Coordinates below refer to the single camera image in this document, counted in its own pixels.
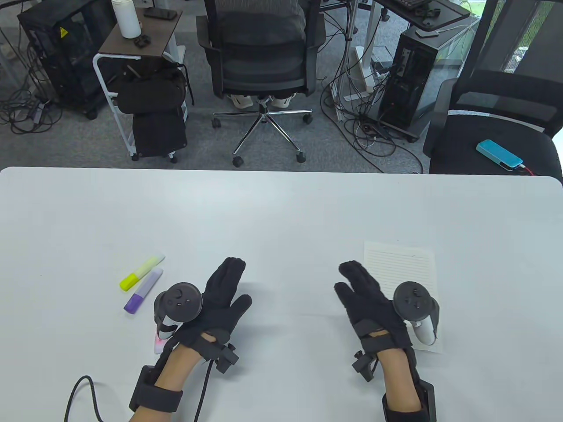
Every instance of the black box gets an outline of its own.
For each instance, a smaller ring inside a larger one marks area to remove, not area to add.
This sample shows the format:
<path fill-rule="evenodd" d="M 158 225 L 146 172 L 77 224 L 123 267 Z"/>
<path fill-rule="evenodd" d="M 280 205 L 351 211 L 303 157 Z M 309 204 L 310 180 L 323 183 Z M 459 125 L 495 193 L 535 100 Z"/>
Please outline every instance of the black box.
<path fill-rule="evenodd" d="M 92 59 L 117 20 L 111 0 L 44 0 L 18 16 L 61 106 L 96 117 L 105 101 Z M 119 60 L 100 61 L 107 82 Z"/>
<path fill-rule="evenodd" d="M 437 37 L 421 38 L 411 27 L 401 34 L 393 68 L 379 106 L 379 119 L 408 129 L 432 110 L 443 81 L 457 78 L 479 23 L 467 17 L 438 30 Z"/>

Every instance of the floor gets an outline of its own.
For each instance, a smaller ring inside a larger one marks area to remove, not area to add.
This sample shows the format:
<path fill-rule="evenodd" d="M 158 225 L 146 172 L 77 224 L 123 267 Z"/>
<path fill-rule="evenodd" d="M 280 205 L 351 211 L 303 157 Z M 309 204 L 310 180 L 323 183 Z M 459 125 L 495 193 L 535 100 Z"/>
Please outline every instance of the floor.
<path fill-rule="evenodd" d="M 0 169 L 10 166 L 47 167 L 102 167 L 102 168 L 176 168 L 176 169 L 233 169 L 231 150 L 249 128 L 252 118 L 223 119 L 221 129 L 211 126 L 214 111 L 230 111 L 234 107 L 225 99 L 216 98 L 211 89 L 211 75 L 203 50 L 195 36 L 195 16 L 205 13 L 203 0 L 170 0 L 171 8 L 184 10 L 178 26 L 177 40 L 186 45 L 186 63 L 194 88 L 195 107 L 189 107 L 187 123 L 188 147 L 177 153 L 179 162 L 171 164 L 163 158 L 141 159 L 132 162 L 119 137 L 117 126 L 109 108 L 103 107 L 99 117 L 88 121 L 84 116 L 71 111 L 49 132 L 16 136 L 8 127 L 0 126 Z M 344 10 L 331 12 L 341 23 L 345 23 Z M 363 44 L 369 13 L 360 11 L 359 29 L 353 44 Z M 14 22 L 3 26 L 9 38 L 17 38 Z M 394 51 L 399 34 L 407 23 L 391 14 L 391 19 L 380 26 L 376 45 L 385 45 Z M 334 29 L 327 25 L 327 34 Z M 335 37 L 319 55 L 318 78 L 331 77 L 343 52 L 343 39 Z M 0 88 L 5 81 L 0 81 Z M 297 96 L 291 108 L 314 109 L 314 121 L 305 125 L 300 117 L 284 116 L 278 122 L 307 153 L 307 162 L 296 161 L 291 146 L 271 126 L 260 127 L 240 152 L 244 158 L 244 170 L 284 170 L 315 172 L 376 172 L 343 139 L 337 128 L 319 110 L 321 91 L 310 97 Z M 0 98 L 6 94 L 6 86 L 0 89 Z M 428 160 L 422 154 L 422 141 L 398 144 L 409 149 L 422 161 L 427 171 Z M 387 146 L 373 146 L 375 154 L 388 152 Z M 397 150 L 388 158 L 373 158 L 374 164 L 384 172 L 420 172 L 416 159 L 407 152 Z"/>

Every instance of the office chair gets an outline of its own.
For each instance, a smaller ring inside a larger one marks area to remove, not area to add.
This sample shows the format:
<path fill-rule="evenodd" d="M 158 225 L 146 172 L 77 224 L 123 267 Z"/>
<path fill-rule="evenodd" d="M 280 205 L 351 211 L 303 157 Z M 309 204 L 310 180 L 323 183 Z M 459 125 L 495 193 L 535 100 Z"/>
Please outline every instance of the office chair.
<path fill-rule="evenodd" d="M 423 147 L 430 173 L 528 174 L 476 151 L 491 139 L 533 174 L 563 182 L 552 141 L 563 127 L 561 22 L 561 0 L 487 1 L 459 78 L 438 94 Z"/>
<path fill-rule="evenodd" d="M 270 111 L 272 97 L 294 93 L 311 95 L 316 88 L 316 57 L 326 40 L 321 0 L 205 0 L 207 16 L 197 16 L 198 42 L 211 67 L 213 93 L 258 97 L 258 111 L 213 113 L 213 127 L 221 116 L 256 116 L 233 151 L 233 165 L 244 161 L 240 148 L 259 123 L 271 123 L 304 163 L 305 152 L 274 120 L 279 115 L 304 115 L 312 122 L 312 110 Z"/>

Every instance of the lined paper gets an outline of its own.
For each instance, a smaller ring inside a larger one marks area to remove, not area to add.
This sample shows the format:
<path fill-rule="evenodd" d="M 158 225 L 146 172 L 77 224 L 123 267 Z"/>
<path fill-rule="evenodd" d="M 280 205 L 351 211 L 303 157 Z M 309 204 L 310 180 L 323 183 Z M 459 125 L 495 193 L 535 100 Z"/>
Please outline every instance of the lined paper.
<path fill-rule="evenodd" d="M 440 303 L 436 281 L 436 262 L 434 253 L 422 248 L 386 245 L 366 241 L 364 244 L 364 267 L 378 281 L 381 291 L 393 299 L 395 289 L 404 281 L 422 284 L 430 295 Z M 443 342 L 440 338 L 440 325 L 436 343 L 427 346 L 418 341 L 411 324 L 407 324 L 409 336 L 416 350 L 442 353 Z"/>

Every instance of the blue power bank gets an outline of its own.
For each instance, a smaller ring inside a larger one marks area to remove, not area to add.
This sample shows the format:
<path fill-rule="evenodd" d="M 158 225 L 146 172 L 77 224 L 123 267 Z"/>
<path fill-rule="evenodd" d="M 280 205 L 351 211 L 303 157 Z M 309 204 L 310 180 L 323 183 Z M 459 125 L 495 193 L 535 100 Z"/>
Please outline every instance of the blue power bank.
<path fill-rule="evenodd" d="M 523 164 L 521 158 L 504 149 L 496 142 L 487 139 L 477 144 L 477 151 L 486 156 L 493 163 L 497 163 L 503 169 L 511 171 Z"/>

